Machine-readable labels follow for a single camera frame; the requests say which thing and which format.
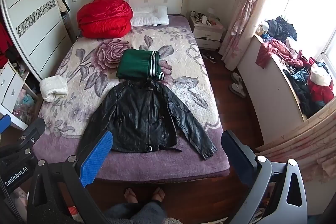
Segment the red folded quilt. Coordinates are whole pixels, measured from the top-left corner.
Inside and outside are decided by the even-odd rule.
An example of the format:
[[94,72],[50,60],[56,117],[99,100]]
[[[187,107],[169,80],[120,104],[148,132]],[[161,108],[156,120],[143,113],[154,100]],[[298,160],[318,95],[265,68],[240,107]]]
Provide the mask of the red folded quilt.
[[94,0],[77,12],[82,36],[90,39],[122,38],[131,31],[133,11],[125,0]]

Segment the white window bench cabinet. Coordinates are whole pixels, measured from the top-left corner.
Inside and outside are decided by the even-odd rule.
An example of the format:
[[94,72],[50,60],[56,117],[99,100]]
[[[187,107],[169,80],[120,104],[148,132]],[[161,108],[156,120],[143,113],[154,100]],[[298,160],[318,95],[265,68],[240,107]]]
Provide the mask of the white window bench cabinet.
[[265,144],[291,132],[306,121],[296,96],[283,70],[280,57],[272,55],[263,69],[256,59],[263,40],[254,35],[245,51],[238,71],[253,103]]

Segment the green folded garment white stripes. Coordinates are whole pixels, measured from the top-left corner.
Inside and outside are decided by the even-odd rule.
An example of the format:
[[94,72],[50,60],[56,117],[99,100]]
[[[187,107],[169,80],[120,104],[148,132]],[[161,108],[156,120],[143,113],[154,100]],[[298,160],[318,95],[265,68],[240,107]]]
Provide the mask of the green folded garment white stripes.
[[158,51],[144,51],[129,49],[123,53],[116,77],[128,79],[155,79],[163,80],[165,74],[159,65]]

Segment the person's right foot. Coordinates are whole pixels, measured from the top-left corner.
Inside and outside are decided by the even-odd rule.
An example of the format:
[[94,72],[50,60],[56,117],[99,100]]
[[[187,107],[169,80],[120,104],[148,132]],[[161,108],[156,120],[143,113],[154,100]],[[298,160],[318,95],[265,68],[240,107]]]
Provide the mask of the person's right foot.
[[157,188],[152,196],[153,201],[162,202],[165,197],[165,192],[161,188]]

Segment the white slipper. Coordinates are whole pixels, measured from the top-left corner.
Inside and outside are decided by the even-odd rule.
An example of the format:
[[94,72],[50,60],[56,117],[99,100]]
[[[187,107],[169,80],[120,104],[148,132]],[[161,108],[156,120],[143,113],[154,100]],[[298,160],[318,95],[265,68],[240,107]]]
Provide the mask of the white slipper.
[[246,98],[246,93],[243,89],[243,86],[240,84],[232,83],[229,86],[229,90],[241,98]]
[[238,85],[243,84],[242,77],[239,74],[237,74],[236,72],[231,73],[231,78],[234,81],[234,83],[236,83]]

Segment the white bedside nightstand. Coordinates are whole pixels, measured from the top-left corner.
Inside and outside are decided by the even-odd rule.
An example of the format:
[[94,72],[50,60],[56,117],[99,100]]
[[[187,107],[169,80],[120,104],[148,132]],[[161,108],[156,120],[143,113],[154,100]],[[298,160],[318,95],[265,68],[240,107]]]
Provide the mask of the white bedside nightstand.
[[216,51],[219,49],[222,37],[227,30],[217,19],[207,19],[207,22],[203,24],[202,19],[204,17],[204,14],[190,11],[189,24],[191,30],[200,49]]

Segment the pink floral curtain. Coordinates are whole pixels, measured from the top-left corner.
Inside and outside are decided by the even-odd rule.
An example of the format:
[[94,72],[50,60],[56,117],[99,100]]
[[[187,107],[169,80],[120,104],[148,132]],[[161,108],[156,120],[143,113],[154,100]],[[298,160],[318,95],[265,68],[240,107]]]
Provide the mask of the pink floral curtain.
[[243,58],[256,31],[265,1],[239,0],[219,50],[229,71],[234,71]]

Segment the white pillow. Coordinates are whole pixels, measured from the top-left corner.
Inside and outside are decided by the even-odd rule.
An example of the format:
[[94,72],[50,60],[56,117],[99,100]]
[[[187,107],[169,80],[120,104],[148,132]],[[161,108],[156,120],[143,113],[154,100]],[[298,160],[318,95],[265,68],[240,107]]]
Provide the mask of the white pillow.
[[167,7],[161,5],[144,6],[133,9],[130,24],[134,26],[169,25]]

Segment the black leather jacket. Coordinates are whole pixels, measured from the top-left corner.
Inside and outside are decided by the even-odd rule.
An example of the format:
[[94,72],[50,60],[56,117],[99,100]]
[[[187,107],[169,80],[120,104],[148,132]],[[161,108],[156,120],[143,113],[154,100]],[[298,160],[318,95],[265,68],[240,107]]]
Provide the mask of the black leather jacket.
[[107,131],[113,135],[112,150],[118,152],[174,150],[178,131],[204,160],[217,151],[189,108],[154,80],[126,80],[113,87],[91,115],[77,151]]

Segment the dark shoe by nightstand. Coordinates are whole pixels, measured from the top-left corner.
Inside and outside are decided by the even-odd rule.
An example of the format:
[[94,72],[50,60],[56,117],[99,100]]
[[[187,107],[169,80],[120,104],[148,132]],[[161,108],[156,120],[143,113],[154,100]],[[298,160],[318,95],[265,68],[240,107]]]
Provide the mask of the dark shoe by nightstand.
[[217,63],[216,60],[215,60],[215,57],[214,57],[212,54],[208,53],[208,52],[203,52],[203,53],[202,53],[202,56],[203,56],[205,59],[209,60],[210,62],[212,62],[212,63],[214,63],[214,64]]

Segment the white slipper near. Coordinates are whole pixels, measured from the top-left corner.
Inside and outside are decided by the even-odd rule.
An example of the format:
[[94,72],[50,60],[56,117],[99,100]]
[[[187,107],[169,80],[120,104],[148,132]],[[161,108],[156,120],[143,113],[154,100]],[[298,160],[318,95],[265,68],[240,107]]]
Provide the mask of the white slipper near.
[[243,86],[240,84],[232,83],[229,86],[229,90],[241,98],[246,98],[246,93],[243,89]]

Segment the white drawer cabinet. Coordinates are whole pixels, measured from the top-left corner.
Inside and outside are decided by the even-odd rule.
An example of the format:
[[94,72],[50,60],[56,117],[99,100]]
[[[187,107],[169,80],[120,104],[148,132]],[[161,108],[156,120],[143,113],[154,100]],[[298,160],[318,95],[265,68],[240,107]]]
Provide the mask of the white drawer cabinet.
[[27,83],[30,71],[7,62],[1,69],[1,116],[9,115],[11,126],[25,130],[38,116],[43,99]]

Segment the pile of clothes on sill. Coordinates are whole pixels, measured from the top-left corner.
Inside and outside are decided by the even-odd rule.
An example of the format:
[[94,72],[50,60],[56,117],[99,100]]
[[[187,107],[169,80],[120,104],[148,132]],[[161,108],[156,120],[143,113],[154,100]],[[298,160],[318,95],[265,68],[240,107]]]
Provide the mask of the pile of clothes on sill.
[[264,21],[259,30],[263,42],[256,64],[266,68],[273,55],[284,62],[284,74],[299,99],[301,113],[310,118],[334,98],[334,82],[324,62],[303,56],[295,50],[297,32],[294,26],[278,16]]

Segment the white slipper far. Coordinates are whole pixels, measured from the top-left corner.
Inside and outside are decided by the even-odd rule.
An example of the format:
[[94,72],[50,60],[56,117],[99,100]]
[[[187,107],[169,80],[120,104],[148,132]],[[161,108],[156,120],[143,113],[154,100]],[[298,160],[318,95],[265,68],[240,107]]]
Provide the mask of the white slipper far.
[[242,77],[239,74],[237,74],[236,72],[231,73],[231,78],[234,81],[234,83],[236,83],[238,85],[243,84]]

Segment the white sliding wardrobe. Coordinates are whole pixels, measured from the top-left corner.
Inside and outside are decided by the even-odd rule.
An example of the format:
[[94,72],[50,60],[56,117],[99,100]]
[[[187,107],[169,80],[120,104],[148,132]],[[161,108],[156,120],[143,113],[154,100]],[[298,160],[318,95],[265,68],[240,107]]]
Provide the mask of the white sliding wardrobe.
[[1,0],[9,34],[38,81],[53,76],[72,46],[57,0]]

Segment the white folded towel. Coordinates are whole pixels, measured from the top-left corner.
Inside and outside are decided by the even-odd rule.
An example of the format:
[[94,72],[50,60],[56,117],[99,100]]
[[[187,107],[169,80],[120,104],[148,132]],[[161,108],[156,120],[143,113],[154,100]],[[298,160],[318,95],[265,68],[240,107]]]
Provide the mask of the white folded towel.
[[42,98],[46,102],[55,102],[56,100],[67,96],[67,81],[63,76],[55,75],[41,80],[39,84]]

